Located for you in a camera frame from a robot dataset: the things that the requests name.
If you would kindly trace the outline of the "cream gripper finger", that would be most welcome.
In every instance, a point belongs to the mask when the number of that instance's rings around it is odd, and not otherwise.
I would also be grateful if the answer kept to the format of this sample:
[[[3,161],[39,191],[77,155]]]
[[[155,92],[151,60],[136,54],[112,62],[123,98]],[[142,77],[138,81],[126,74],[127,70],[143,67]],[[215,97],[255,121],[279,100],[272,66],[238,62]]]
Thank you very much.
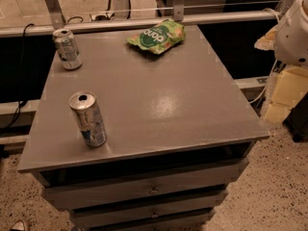
[[[255,43],[254,47],[259,50],[269,51],[274,49],[274,39],[277,31],[277,26],[273,26]]]
[[[276,76],[271,90],[262,119],[272,124],[282,123],[308,92],[308,68],[288,65]]]

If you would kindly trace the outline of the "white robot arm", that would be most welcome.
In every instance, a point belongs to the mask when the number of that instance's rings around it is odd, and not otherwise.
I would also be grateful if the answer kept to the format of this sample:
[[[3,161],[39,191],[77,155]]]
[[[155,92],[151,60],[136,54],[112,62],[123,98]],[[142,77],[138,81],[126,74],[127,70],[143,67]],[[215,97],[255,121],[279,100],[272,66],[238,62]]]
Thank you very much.
[[[272,50],[285,65],[269,75],[261,117],[281,123],[308,92],[308,0],[295,0],[279,22],[254,47]]]

